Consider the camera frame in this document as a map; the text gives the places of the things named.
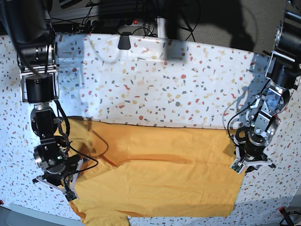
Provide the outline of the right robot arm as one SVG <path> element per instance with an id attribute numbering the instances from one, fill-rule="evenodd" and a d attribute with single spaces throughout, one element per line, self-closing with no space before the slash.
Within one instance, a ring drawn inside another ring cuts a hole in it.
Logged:
<path id="1" fill-rule="evenodd" d="M 57 43 L 44 0 L 3 0 L 0 17 L 16 50 L 21 79 L 21 99 L 34 106 L 32 130 L 40 139 L 33 157 L 44 183 L 77 199 L 75 183 L 86 158 L 69 156 L 70 123 L 59 103 Z"/>

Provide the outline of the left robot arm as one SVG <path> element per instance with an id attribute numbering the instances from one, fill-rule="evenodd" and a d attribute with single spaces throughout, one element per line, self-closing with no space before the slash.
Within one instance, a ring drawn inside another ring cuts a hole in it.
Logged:
<path id="1" fill-rule="evenodd" d="M 243 111 L 247 125 L 237 129 L 232 142 L 236 158 L 231 169 L 236 173 L 249 173 L 261 166 L 275 168 L 275 164 L 264 153 L 272 141 L 280 119 L 278 115 L 287 106 L 291 94 L 296 90 L 296 80 L 301 75 L 301 2 L 287 0 L 293 7 L 284 8 L 283 19 L 275 34 L 273 50 L 265 72 L 268 81 Z"/>

